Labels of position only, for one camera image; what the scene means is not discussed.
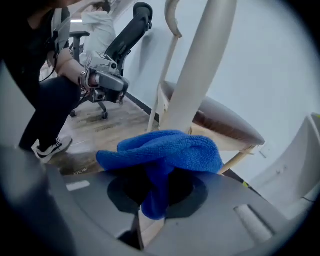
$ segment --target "blue microfiber towel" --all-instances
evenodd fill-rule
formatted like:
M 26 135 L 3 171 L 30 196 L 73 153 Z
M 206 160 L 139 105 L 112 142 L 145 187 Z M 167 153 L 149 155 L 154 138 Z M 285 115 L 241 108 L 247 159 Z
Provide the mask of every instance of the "blue microfiber towel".
M 168 174 L 175 168 L 217 173 L 223 166 L 216 144 L 200 135 L 178 130 L 153 131 L 118 144 L 118 152 L 101 150 L 98 163 L 106 170 L 143 165 L 153 184 L 141 205 L 152 220 L 164 217 L 169 205 Z

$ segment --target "white sneaker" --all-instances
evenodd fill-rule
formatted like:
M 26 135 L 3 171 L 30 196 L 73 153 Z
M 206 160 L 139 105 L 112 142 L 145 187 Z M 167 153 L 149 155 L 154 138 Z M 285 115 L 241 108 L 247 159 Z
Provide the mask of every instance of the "white sneaker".
M 36 156 L 41 160 L 41 162 L 43 162 L 44 164 L 47 164 L 55 154 L 68 149 L 71 142 L 72 142 L 71 136 L 66 136 L 61 140 L 57 138 L 55 141 L 55 144 L 48 147 L 48 149 L 45 152 L 42 152 L 40 150 L 40 147 L 38 146 L 35 150 Z

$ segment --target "floor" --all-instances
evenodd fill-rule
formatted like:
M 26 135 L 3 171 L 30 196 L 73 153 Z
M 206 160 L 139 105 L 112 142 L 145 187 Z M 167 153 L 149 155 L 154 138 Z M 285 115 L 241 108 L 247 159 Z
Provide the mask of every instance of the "floor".
M 76 117 L 68 117 L 60 137 L 71 135 L 69 149 L 57 154 L 50 162 L 60 168 L 63 175 L 79 175 L 103 171 L 96 162 L 99 150 L 117 151 L 122 140 L 147 131 L 149 116 L 129 99 L 123 105 L 104 103 L 108 119 L 101 117 L 97 103 L 86 102 L 76 109 Z

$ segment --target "shoelace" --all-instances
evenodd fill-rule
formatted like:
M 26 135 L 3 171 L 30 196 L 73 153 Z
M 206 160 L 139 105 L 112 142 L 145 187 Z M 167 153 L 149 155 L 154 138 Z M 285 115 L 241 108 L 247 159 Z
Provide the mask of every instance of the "shoelace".
M 56 145 L 58 148 L 61 147 L 62 143 L 60 142 L 60 139 L 59 139 L 59 138 L 56 138 L 56 140 L 55 140 L 55 145 Z

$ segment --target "chair caster wheel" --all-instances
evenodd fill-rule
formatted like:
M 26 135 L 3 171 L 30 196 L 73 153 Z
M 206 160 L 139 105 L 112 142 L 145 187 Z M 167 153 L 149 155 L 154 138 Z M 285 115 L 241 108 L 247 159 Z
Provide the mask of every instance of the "chair caster wheel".
M 77 116 L 77 115 L 76 115 L 76 111 L 74 111 L 74 110 L 72 110 L 69 115 L 70 115 L 70 117 L 72 117 L 72 118 L 74 118 L 74 117 Z
M 108 112 L 103 112 L 102 119 L 107 119 L 107 118 L 108 118 Z

